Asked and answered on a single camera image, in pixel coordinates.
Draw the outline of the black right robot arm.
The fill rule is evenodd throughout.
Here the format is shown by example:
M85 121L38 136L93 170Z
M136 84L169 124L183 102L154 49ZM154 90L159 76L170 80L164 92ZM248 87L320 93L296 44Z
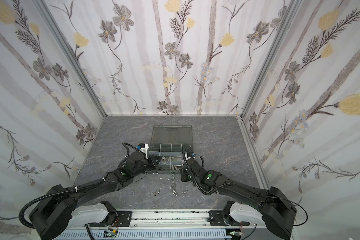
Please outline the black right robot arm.
M244 203L262 214L267 229L277 237L289 240L297 214L294 204L281 190L251 187L223 175L206 171L194 157L183 156L186 177L204 195L219 193Z

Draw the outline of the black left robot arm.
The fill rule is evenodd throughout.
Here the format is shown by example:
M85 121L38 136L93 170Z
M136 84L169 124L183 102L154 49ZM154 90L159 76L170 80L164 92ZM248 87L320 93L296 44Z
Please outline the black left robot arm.
M104 177L78 186L52 187L44 196L27 203L19 212L22 225L35 229L42 240L52 240L68 228L72 213L81 205L102 195L120 191L134 182L139 174L155 169L162 157L149 157L133 152L125 157L123 165Z

